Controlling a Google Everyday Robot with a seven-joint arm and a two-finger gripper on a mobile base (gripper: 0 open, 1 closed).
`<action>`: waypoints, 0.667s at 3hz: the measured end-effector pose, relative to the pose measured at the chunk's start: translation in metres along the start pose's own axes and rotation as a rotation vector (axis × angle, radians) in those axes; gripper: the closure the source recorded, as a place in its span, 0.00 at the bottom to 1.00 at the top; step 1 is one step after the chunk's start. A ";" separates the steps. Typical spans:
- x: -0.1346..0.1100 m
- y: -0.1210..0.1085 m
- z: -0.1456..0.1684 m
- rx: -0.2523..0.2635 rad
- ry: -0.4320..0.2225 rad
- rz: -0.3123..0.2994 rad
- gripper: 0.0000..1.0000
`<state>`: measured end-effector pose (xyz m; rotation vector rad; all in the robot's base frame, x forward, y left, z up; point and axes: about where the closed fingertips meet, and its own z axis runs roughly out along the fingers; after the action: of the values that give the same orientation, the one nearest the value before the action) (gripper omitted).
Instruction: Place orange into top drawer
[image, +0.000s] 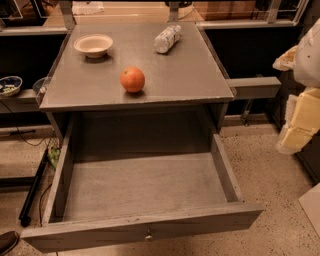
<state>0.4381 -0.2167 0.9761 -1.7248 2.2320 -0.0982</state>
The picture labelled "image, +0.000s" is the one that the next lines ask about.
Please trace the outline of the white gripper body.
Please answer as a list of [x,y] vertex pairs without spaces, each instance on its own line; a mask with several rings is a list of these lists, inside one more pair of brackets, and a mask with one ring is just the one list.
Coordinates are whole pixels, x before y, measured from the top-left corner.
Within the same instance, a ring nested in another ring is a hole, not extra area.
[[320,19],[298,44],[294,59],[294,78],[306,87],[320,87]]

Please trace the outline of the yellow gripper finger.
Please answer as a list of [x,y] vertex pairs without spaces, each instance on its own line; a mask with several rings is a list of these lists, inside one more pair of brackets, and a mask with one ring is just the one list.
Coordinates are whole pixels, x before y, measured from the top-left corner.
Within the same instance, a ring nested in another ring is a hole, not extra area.
[[288,71],[292,70],[294,66],[295,54],[298,49],[298,46],[295,45],[278,57],[272,67],[279,71]]
[[290,94],[286,103],[285,124],[276,148],[279,153],[300,152],[320,130],[320,89],[306,88],[298,96]]

